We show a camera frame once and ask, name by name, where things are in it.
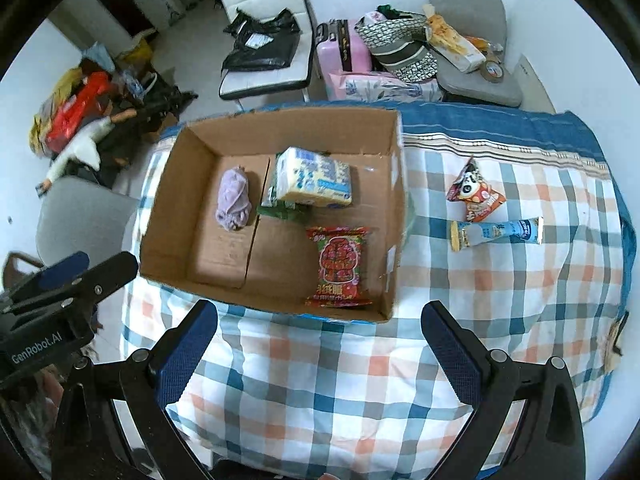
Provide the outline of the purple cloth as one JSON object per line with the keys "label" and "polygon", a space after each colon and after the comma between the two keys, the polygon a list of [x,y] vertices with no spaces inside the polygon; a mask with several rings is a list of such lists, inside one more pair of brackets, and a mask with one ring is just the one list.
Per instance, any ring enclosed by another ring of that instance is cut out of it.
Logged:
{"label": "purple cloth", "polygon": [[240,166],[222,175],[218,188],[216,220],[226,231],[239,231],[250,220],[252,204],[248,197],[250,182]]}

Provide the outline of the blue Nestle sachet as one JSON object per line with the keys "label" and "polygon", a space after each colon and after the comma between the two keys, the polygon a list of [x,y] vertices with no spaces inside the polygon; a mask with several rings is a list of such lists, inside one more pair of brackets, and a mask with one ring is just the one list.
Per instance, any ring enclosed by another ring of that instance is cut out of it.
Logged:
{"label": "blue Nestle sachet", "polygon": [[449,243],[454,252],[507,237],[515,237],[525,243],[540,244],[542,234],[542,217],[506,222],[450,221],[448,226]]}

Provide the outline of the red snack packet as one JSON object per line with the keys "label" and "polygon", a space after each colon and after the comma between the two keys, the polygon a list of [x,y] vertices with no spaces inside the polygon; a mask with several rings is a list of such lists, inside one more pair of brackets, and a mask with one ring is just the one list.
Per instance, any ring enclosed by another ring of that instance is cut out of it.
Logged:
{"label": "red snack packet", "polygon": [[319,308],[364,308],[372,300],[364,284],[369,228],[314,226],[307,237],[318,248],[318,282],[306,304]]}

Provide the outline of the orange cartoon snack bag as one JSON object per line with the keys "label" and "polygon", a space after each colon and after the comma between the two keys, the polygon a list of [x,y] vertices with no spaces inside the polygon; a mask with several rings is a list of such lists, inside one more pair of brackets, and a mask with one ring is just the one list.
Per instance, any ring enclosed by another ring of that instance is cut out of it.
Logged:
{"label": "orange cartoon snack bag", "polygon": [[466,222],[483,222],[506,202],[480,173],[474,157],[470,157],[447,192],[448,202],[465,204]]}

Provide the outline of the grey chair at left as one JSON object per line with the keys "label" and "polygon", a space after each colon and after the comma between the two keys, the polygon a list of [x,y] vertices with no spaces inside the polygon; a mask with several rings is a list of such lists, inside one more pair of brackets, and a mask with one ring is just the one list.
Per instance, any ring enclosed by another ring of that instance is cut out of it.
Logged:
{"label": "grey chair at left", "polygon": [[43,195],[36,232],[38,256],[46,266],[74,252],[90,266],[114,256],[138,201],[78,177],[62,177]]}

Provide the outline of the white goose plush toy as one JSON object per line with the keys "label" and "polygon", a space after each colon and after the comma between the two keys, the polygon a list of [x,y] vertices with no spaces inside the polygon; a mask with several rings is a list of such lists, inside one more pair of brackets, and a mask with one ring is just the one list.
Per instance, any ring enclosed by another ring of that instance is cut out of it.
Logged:
{"label": "white goose plush toy", "polygon": [[124,110],[115,115],[105,116],[89,122],[79,129],[73,139],[66,144],[63,151],[52,162],[46,177],[36,186],[39,197],[46,194],[53,183],[62,178],[65,168],[69,162],[80,162],[81,165],[98,171],[101,166],[101,159],[98,152],[98,143],[104,139],[119,122],[126,122],[130,118],[136,117],[138,112],[134,108]]}

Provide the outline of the green wet wipes pack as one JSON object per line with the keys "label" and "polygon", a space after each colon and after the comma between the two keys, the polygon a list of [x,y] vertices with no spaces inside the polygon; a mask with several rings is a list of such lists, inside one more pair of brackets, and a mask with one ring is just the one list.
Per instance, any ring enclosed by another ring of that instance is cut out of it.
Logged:
{"label": "green wet wipes pack", "polygon": [[277,199],[278,158],[279,155],[270,164],[269,177],[262,201],[257,206],[257,213],[260,216],[305,224],[311,216],[311,206]]}

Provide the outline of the red plastic bag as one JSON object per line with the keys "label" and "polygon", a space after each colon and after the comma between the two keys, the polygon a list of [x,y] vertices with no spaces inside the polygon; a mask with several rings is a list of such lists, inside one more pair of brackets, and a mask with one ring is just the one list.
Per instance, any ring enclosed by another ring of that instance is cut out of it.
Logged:
{"label": "red plastic bag", "polygon": [[109,73],[89,75],[84,86],[58,108],[46,135],[46,147],[54,154],[61,153],[85,119],[105,114],[115,90]]}

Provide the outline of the yellow white tissue pack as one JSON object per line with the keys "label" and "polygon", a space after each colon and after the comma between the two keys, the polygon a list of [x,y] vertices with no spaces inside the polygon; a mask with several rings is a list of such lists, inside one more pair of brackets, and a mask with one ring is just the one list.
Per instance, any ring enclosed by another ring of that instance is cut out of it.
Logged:
{"label": "yellow white tissue pack", "polygon": [[291,146],[278,156],[274,197],[313,207],[348,207],[352,203],[350,166]]}

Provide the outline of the yellow bin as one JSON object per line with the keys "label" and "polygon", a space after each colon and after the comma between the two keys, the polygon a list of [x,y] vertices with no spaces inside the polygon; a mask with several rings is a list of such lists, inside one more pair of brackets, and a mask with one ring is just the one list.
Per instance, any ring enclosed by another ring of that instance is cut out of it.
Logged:
{"label": "yellow bin", "polygon": [[119,58],[125,64],[145,64],[150,62],[153,57],[153,49],[149,44],[148,37],[157,34],[155,28],[145,29],[132,38],[131,46],[128,50],[122,52]]}

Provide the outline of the black plastic bag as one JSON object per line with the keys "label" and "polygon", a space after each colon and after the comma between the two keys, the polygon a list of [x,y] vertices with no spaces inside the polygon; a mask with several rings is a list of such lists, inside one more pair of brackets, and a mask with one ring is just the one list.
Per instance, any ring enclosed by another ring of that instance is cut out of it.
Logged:
{"label": "black plastic bag", "polygon": [[231,52],[222,62],[227,72],[264,72],[291,65],[302,32],[294,14],[283,9],[275,18],[258,21],[239,10],[224,28],[233,38]]}

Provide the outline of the white flat board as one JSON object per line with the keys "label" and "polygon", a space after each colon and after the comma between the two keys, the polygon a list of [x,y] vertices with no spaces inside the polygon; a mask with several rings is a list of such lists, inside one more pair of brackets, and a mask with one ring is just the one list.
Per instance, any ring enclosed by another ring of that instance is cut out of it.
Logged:
{"label": "white flat board", "polygon": [[521,110],[555,113],[555,108],[548,96],[548,92],[533,69],[533,65],[529,63],[524,54],[521,54],[518,58],[513,76],[522,92]]}

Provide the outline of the white black chair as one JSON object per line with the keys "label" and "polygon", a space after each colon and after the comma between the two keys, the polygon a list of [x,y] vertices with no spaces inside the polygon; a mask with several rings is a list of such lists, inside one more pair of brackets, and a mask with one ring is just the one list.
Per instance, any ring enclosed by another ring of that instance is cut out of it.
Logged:
{"label": "white black chair", "polygon": [[221,67],[219,96],[242,99],[299,90],[310,100],[314,24],[306,0],[221,0],[233,47]]}

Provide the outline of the pink suitcase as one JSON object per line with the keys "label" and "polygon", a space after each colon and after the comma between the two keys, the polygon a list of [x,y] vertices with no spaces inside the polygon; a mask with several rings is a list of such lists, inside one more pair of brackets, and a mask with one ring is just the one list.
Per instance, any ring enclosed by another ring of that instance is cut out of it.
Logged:
{"label": "pink suitcase", "polygon": [[368,47],[356,32],[356,20],[329,20],[316,27],[316,52],[320,72],[327,86],[332,75],[367,73],[372,70]]}

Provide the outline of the patterned grey tote bag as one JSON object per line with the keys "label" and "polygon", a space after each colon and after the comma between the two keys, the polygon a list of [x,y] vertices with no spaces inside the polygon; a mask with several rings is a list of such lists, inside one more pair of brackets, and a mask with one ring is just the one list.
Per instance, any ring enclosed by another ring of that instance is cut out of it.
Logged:
{"label": "patterned grey tote bag", "polygon": [[426,17],[416,13],[367,24],[364,18],[355,25],[360,39],[371,55],[394,77],[407,84],[432,79],[438,64],[428,50]]}

